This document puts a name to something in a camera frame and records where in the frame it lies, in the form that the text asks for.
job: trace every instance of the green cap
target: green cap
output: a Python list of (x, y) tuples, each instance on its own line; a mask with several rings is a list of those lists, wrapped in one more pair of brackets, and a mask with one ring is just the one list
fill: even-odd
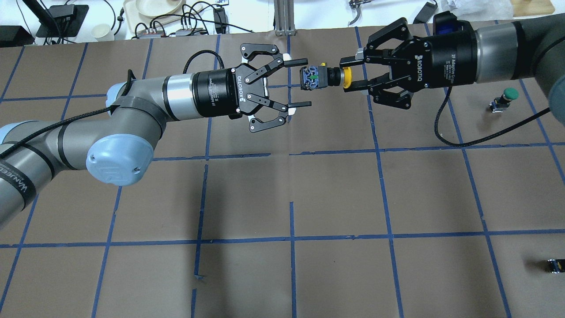
[(517, 100), (519, 96), (518, 91), (512, 87), (508, 87), (507, 89), (505, 89), (503, 94), (504, 97), (510, 101)]

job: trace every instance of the light blue joint cap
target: light blue joint cap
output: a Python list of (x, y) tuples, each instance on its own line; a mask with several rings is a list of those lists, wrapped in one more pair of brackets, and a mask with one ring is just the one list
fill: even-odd
[(25, 122), (7, 124), (4, 127), (0, 128), (0, 144), (4, 142), (4, 139), (10, 133), (10, 131), (12, 131), (17, 126), (19, 126), (23, 123), (27, 123), (27, 122), (33, 122), (33, 121), (25, 121)]
[(547, 99), (551, 113), (565, 126), (565, 76), (553, 84)]
[(110, 87), (110, 89), (106, 93), (106, 107), (110, 107), (110, 105), (112, 105), (112, 103), (118, 99), (118, 94), (120, 93), (120, 89), (124, 86), (124, 84), (125, 82), (117, 83)]
[(136, 135), (116, 134), (90, 147), (86, 169), (104, 183), (130, 186), (141, 180), (152, 160), (153, 147), (147, 140)]

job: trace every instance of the yellow cap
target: yellow cap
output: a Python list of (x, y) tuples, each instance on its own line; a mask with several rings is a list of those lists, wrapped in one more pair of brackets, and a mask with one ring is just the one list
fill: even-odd
[(349, 86), (351, 86), (351, 80), (353, 79), (351, 67), (344, 67), (343, 71), (344, 71), (344, 88), (349, 88)]

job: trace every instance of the white cup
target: white cup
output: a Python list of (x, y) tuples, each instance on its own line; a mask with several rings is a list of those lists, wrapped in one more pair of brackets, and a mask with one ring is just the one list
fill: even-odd
[(113, 41), (114, 34), (112, 33), (112, 29), (108, 24), (99, 24), (92, 28), (90, 34), (96, 39), (96, 41)]

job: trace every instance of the grid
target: grid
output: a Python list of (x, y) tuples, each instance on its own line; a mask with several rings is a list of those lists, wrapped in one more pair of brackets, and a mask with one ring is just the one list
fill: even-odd
[[(425, 26), (426, 31), (429, 34), (428, 26)], [(357, 38), (357, 44), (359, 47), (362, 47), (361, 39), (359, 35), (359, 29), (355, 27), (355, 34)], [(216, 39), (216, 48), (215, 51), (218, 52), (220, 49), (220, 37), (217, 36)], [(144, 73), (142, 78), (146, 77), (147, 68), (150, 61), (151, 50), (153, 47), (154, 40), (151, 39), (149, 41), (149, 49), (147, 51)], [(290, 45), (290, 37), (286, 39), (288, 53), (291, 52), (291, 45)], [(0, 104), (4, 101), (28, 101), (28, 100), (49, 100), (49, 99), (61, 99), (66, 100), (61, 119), (65, 117), (67, 112), (69, 103), (73, 98), (89, 98), (89, 97), (104, 97), (105, 94), (85, 94), (85, 95), (73, 95), (73, 91), (75, 89), (75, 84), (77, 82), (77, 78), (79, 77), (79, 73), (81, 71), (82, 63), (84, 61), (86, 52), (88, 49), (88, 44), (84, 45), (84, 50), (82, 52), (82, 56), (78, 65), (78, 68), (75, 73), (75, 77), (69, 91), (68, 96), (54, 96), (54, 97), (22, 97), (22, 98), (5, 98), (6, 92), (8, 91), (8, 87), (10, 82), (16, 72), (20, 59), (24, 53), (24, 48), (21, 49), (19, 56), (16, 60), (15, 66), (12, 69), (10, 77), (7, 81), (7, 84), (2, 92), (0, 97)], [(216, 62), (214, 62), (214, 69), (217, 68)], [(363, 66), (363, 75), (364, 78), (367, 79), (367, 70), (365, 66)], [(535, 113), (536, 109), (534, 108), (534, 103), (530, 98), (526, 86), (523, 81), (520, 81), (521, 87), (526, 95), (528, 103)], [(288, 99), (291, 102), (291, 90), (292, 88), (299, 87), (298, 84), (292, 84), (291, 81), (291, 71), (288, 69), (288, 83), (287, 85), (271, 85), (270, 88), (287, 88), (288, 91)], [(455, 111), (453, 108), (453, 104), (449, 101), (449, 109), (451, 113), (451, 117), (453, 120), (453, 124), (455, 126), (455, 130), (457, 132), (457, 137), (459, 142), (463, 142), (462, 134), (459, 130), (457, 118), (455, 116)], [(25, 238), (29, 229), (30, 222), (32, 220), (34, 210), (36, 208), (37, 202), (40, 199), (40, 195), (36, 197), (34, 200), (32, 207), (30, 209), (27, 221), (25, 223), (24, 230), (21, 235), (21, 239), (18, 244), (0, 244), (0, 248), (3, 249), (16, 249), (16, 254), (14, 260), (12, 262), (12, 266), (10, 269), (10, 274), (8, 276), (5, 288), (3, 290), (2, 299), (0, 300), (0, 311), (5, 303), (6, 296), (9, 293), (10, 284), (14, 272), (17, 269), (18, 260), (22, 249), (25, 248), (47, 248), (47, 247), (104, 247), (104, 254), (102, 258), (102, 264), (99, 271), (99, 277), (96, 287), (96, 292), (94, 296), (94, 305), (92, 308), (92, 317), (95, 317), (97, 314), (98, 309), (98, 300), (101, 294), (101, 288), (104, 283), (104, 275), (106, 269), (106, 263), (108, 259), (108, 253), (111, 247), (119, 247), (119, 246), (166, 246), (166, 245), (194, 245), (195, 246), (195, 262), (194, 262), (194, 275), (197, 279), (203, 280), (205, 279), (203, 276), (200, 275), (199, 267), (200, 267), (200, 260), (201, 260), (201, 250), (202, 246), (208, 244), (240, 244), (240, 243), (258, 243), (258, 242), (290, 242), (290, 266), (291, 266), (291, 277), (289, 277), (291, 281), (291, 292), (292, 292), (292, 316), (297, 317), (298, 314), (298, 302), (297, 300), (297, 284), (300, 284), (300, 281), (297, 282), (297, 265), (296, 265), (296, 252), (295, 252), (295, 243), (299, 241), (324, 241), (324, 240), (387, 240), (389, 251), (390, 251), (390, 263), (392, 266), (392, 275), (394, 281), (394, 290), (395, 290), (395, 297), (397, 300), (397, 307), (398, 307), (398, 314), (400, 317), (405, 316), (403, 301), (402, 301), (402, 292), (401, 292), (401, 284), (399, 282), (399, 272), (397, 269), (397, 258), (395, 252), (395, 240), (396, 239), (408, 239), (408, 238), (448, 238), (448, 237), (484, 237), (486, 240), (486, 244), (488, 246), (490, 258), (492, 261), (493, 270), (496, 276), (497, 285), (499, 288), (499, 293), (501, 297), (501, 301), (504, 306), (505, 314), (507, 317), (511, 317), (511, 308), (509, 306), (509, 302), (507, 300), (505, 288), (503, 285), (503, 281), (501, 278), (501, 274), (499, 272), (497, 258), (494, 253), (493, 244), (491, 242), (491, 237), (495, 236), (512, 236), (512, 235), (526, 235), (526, 234), (565, 234), (565, 229), (537, 229), (537, 230), (489, 230), (486, 221), (484, 220), (483, 208), (481, 206), (481, 200), (479, 198), (479, 192), (477, 190), (475, 179), (473, 177), (473, 171), (471, 169), (471, 164), (469, 158), (467, 156), (468, 149), (497, 149), (497, 148), (532, 148), (532, 147), (547, 147), (552, 155), (552, 158), (555, 162), (555, 166), (559, 171), (560, 178), (565, 185), (565, 175), (563, 174), (562, 166), (559, 162), (558, 156), (555, 152), (554, 147), (557, 146), (565, 146), (565, 143), (552, 143), (544, 129), (542, 122), (538, 119), (537, 123), (539, 125), (540, 130), (546, 140), (545, 143), (532, 143), (532, 144), (508, 144), (508, 145), (474, 145), (467, 148), (454, 148), (454, 147), (416, 147), (416, 148), (380, 148), (379, 141), (377, 138), (377, 133), (375, 129), (375, 119), (373, 117), (373, 108), (371, 104), (371, 100), (367, 97), (367, 110), (368, 116), (371, 123), (371, 132), (372, 132), (372, 139), (374, 142), (374, 148), (371, 149), (347, 149), (347, 150), (335, 150), (335, 151), (305, 151), (300, 153), (291, 153), (289, 156), (323, 156), (329, 154), (354, 154), (354, 153), (374, 153), (376, 155), (376, 165), (378, 171), (378, 178), (379, 178), (379, 185), (383, 199), (383, 207), (385, 213), (385, 220), (386, 220), (386, 234), (359, 234), (359, 235), (309, 235), (309, 236), (300, 236), (295, 235), (295, 218), (294, 218), (294, 202), (289, 203), (289, 228), (290, 233), (288, 236), (279, 236), (279, 237), (261, 237), (261, 238), (236, 238), (236, 239), (213, 239), (213, 240), (204, 240), (203, 239), (203, 227), (205, 225), (205, 211), (206, 211), (206, 192), (207, 192), (207, 181), (208, 181), (208, 169), (209, 165), (208, 162), (211, 160), (218, 160), (218, 159), (231, 159), (231, 158), (253, 158), (253, 157), (269, 157), (271, 156), (270, 153), (243, 153), (243, 154), (228, 154), (228, 155), (210, 155), (210, 139), (211, 139), (211, 129), (212, 125), (214, 124), (215, 120), (212, 118), (208, 119), (207, 122), (207, 135), (206, 135), (206, 151), (204, 156), (193, 156), (193, 157), (158, 157), (155, 158), (154, 161), (190, 161), (190, 160), (204, 160), (206, 164), (204, 165), (203, 171), (203, 178), (202, 178), (202, 197), (201, 197), (201, 205), (199, 211), (199, 221), (198, 221), (198, 234), (197, 239), (187, 239), (187, 240), (155, 240), (155, 241), (114, 241), (112, 240), (112, 234), (114, 231), (114, 224), (116, 221), (116, 212), (119, 209), (120, 205), (120, 198), (122, 193), (122, 188), (119, 187), (116, 193), (114, 210), (110, 222), (110, 227), (108, 229), (107, 239), (105, 242), (67, 242), (67, 243), (24, 243)], [(389, 202), (388, 197), (386, 194), (386, 179), (383, 173), (383, 166), (381, 155), (386, 152), (405, 152), (405, 151), (453, 151), (453, 150), (460, 150), (462, 152), (465, 166), (467, 169), (467, 174), (469, 181), (471, 183), (473, 196), (475, 198), (475, 202), (477, 205), (477, 210), (479, 212), (479, 218), (481, 219), (482, 231), (464, 231), (464, 232), (445, 232), (445, 233), (394, 233), (392, 228), (392, 223), (390, 219), (389, 213)], [(192, 290), (192, 297), (190, 299), (190, 310), (191, 316), (195, 316), (195, 313), (198, 311), (198, 289)]]

